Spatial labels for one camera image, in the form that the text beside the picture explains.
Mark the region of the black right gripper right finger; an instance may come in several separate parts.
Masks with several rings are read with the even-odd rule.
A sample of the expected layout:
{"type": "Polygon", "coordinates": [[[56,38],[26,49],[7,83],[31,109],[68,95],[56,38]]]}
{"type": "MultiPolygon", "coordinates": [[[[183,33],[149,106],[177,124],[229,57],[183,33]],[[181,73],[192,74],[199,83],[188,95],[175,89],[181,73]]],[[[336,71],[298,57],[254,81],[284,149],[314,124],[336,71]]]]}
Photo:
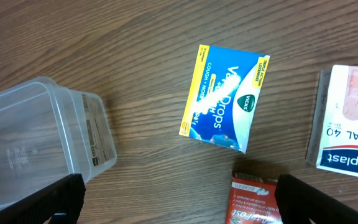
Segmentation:
{"type": "Polygon", "coordinates": [[[284,224],[358,224],[358,211],[290,174],[278,178],[275,199],[284,224]]]}

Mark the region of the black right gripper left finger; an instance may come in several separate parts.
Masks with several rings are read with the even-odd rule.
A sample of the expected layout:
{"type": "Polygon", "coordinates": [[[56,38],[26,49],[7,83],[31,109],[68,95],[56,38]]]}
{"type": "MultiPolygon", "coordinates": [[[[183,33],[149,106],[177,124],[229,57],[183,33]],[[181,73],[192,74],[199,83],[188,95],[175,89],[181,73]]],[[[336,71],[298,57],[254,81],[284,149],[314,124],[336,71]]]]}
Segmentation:
{"type": "Polygon", "coordinates": [[[0,224],[76,224],[85,198],[81,174],[70,174],[0,211],[0,224]]]}

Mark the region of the clear plastic container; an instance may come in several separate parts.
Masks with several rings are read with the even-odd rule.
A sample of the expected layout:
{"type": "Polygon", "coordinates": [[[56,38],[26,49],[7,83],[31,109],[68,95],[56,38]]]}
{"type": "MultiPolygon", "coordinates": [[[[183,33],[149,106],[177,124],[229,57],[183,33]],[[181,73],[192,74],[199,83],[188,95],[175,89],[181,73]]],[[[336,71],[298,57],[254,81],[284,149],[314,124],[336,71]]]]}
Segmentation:
{"type": "Polygon", "coordinates": [[[0,210],[70,174],[88,182],[116,161],[97,94],[47,77],[0,92],[0,210]]]}

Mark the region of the white Hansaplast plaster box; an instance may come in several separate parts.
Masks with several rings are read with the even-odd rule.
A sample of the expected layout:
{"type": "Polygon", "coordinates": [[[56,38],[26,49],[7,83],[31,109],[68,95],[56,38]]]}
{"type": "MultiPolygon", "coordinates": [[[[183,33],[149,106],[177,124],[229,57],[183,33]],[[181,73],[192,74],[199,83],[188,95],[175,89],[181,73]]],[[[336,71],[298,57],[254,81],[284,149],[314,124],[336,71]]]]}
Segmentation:
{"type": "Polygon", "coordinates": [[[358,66],[320,72],[306,161],[358,177],[358,66]]]}

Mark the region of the blue Vicks VapoDrops box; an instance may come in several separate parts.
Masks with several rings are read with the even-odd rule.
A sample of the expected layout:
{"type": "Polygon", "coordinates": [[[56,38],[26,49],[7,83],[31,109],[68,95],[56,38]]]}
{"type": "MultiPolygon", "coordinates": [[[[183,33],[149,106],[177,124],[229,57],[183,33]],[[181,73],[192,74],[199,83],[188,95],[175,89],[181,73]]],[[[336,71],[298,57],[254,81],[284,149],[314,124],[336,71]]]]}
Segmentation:
{"type": "Polygon", "coordinates": [[[179,134],[245,153],[269,60],[200,45],[179,134]]]}

